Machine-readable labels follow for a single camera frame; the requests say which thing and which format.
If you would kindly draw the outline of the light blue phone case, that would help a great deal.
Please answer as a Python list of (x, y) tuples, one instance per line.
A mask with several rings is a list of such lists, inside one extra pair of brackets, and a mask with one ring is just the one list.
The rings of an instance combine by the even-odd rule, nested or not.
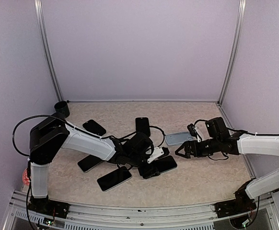
[(167, 146), (177, 146), (183, 144), (185, 141), (192, 141), (193, 137), (189, 132), (179, 132), (165, 135), (165, 142)]

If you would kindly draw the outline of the black phone teal edge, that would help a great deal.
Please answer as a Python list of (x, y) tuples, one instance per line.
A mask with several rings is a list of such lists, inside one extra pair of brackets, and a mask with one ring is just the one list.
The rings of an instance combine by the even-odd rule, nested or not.
[(154, 165), (160, 174), (168, 172), (177, 167), (177, 163), (173, 156), (166, 156), (162, 159), (154, 161)]

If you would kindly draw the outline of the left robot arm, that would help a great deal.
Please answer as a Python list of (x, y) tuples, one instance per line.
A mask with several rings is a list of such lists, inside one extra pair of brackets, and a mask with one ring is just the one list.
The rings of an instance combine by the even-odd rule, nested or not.
[(48, 168), (60, 149), (70, 149), (93, 155), (112, 164), (139, 167), (152, 163), (155, 154), (152, 140), (137, 132), (123, 142), (114, 137), (102, 137), (85, 131), (67, 121), (48, 117), (30, 131), (30, 171), (34, 205), (43, 213), (53, 209), (48, 199)]

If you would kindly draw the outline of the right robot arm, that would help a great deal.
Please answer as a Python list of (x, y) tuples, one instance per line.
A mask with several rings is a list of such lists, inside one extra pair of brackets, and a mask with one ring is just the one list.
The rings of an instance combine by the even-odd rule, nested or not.
[[(196, 140), (185, 141), (176, 151), (177, 156), (210, 157), (216, 152), (231, 155), (268, 155), (279, 157), (279, 134), (249, 133), (233, 130), (226, 126), (223, 118), (216, 117), (205, 121), (209, 139), (203, 140), (195, 124), (187, 128)], [(241, 213), (250, 205), (250, 200), (279, 190), (279, 168), (254, 180), (246, 182), (235, 192), (231, 202), (234, 212)]]

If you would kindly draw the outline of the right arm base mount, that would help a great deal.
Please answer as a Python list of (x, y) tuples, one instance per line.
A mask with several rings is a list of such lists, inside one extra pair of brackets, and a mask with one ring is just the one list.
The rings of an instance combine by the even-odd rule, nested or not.
[(245, 190), (235, 192), (235, 199), (218, 202), (215, 205), (218, 218), (229, 217), (257, 208), (255, 200), (250, 199)]

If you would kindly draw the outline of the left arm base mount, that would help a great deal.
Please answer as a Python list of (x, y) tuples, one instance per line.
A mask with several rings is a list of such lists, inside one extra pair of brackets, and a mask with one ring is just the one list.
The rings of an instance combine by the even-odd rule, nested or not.
[(70, 204), (46, 198), (30, 198), (28, 209), (55, 218), (67, 218)]

